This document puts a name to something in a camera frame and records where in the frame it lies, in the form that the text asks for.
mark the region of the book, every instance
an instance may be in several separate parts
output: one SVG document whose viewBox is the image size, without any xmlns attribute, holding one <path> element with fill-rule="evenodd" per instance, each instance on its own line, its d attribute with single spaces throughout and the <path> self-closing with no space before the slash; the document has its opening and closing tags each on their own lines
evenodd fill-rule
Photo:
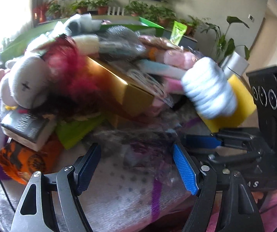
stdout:
<svg viewBox="0 0 277 232">
<path fill-rule="evenodd" d="M 55 115 L 33 114 L 22 107 L 8 113 L 1 122 L 5 135 L 37 152 L 46 143 L 56 125 Z"/>
</svg>

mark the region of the orange packaging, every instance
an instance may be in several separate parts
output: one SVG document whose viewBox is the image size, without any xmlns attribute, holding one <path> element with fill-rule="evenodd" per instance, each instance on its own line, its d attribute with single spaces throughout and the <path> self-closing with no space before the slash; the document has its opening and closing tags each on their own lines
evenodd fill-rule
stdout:
<svg viewBox="0 0 277 232">
<path fill-rule="evenodd" d="M 12 139 L 0 151 L 0 165 L 9 177 L 26 185 L 35 171 L 51 173 L 63 149 L 56 134 L 49 137 L 39 152 Z"/>
</svg>

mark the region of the light switch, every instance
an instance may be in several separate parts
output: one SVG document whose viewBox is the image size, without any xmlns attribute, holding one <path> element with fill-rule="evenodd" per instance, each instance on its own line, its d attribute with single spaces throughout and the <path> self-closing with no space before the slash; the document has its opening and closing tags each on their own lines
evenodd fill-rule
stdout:
<svg viewBox="0 0 277 232">
<path fill-rule="evenodd" d="M 249 15 L 248 18 L 249 18 L 249 20 L 252 21 L 252 22 L 254 22 L 254 20 L 255 20 L 254 17 L 253 17 L 252 15 Z"/>
</svg>

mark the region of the flower pot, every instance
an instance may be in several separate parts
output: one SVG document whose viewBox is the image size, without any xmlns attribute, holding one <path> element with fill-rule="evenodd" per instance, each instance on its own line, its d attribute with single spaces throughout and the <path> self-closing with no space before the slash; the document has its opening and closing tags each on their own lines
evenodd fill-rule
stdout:
<svg viewBox="0 0 277 232">
<path fill-rule="evenodd" d="M 98 15 L 107 15 L 108 6 L 98 7 Z"/>
<path fill-rule="evenodd" d="M 159 18 L 159 25 L 162 26 L 163 28 L 167 28 L 169 24 L 170 24 L 170 19 Z"/>
<path fill-rule="evenodd" d="M 77 11 L 80 15 L 87 14 L 88 8 L 78 8 Z"/>
<path fill-rule="evenodd" d="M 40 10 L 40 20 L 39 22 L 46 22 L 46 16 L 45 16 L 46 11 Z"/>
<path fill-rule="evenodd" d="M 61 17 L 60 11 L 54 13 L 54 19 L 59 19 L 60 17 Z"/>
<path fill-rule="evenodd" d="M 196 30 L 192 28 L 189 35 L 192 36 L 192 37 L 194 37 L 195 32 L 196 32 Z"/>
<path fill-rule="evenodd" d="M 187 30 L 186 30 L 185 35 L 186 35 L 186 36 L 190 35 L 190 34 L 191 34 L 191 31 L 192 31 L 192 29 L 193 29 L 193 27 L 192 27 L 192 26 L 189 26 L 188 24 L 185 24 L 185 23 L 183 23 L 183 25 L 186 25 L 186 26 L 187 26 Z"/>
<path fill-rule="evenodd" d="M 241 57 L 237 52 L 233 52 L 230 56 L 227 56 L 225 60 L 220 64 L 226 77 L 229 79 L 233 74 L 242 76 L 248 68 L 248 61 Z"/>
</svg>

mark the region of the plush bunny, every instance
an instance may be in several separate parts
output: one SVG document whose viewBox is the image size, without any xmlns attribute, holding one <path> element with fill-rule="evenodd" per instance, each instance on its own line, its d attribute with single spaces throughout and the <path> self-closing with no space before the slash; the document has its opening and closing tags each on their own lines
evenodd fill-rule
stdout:
<svg viewBox="0 0 277 232">
<path fill-rule="evenodd" d="M 9 106 L 26 109 L 42 105 L 49 93 L 50 69 L 39 55 L 25 55 L 0 69 L 0 99 Z"/>
</svg>

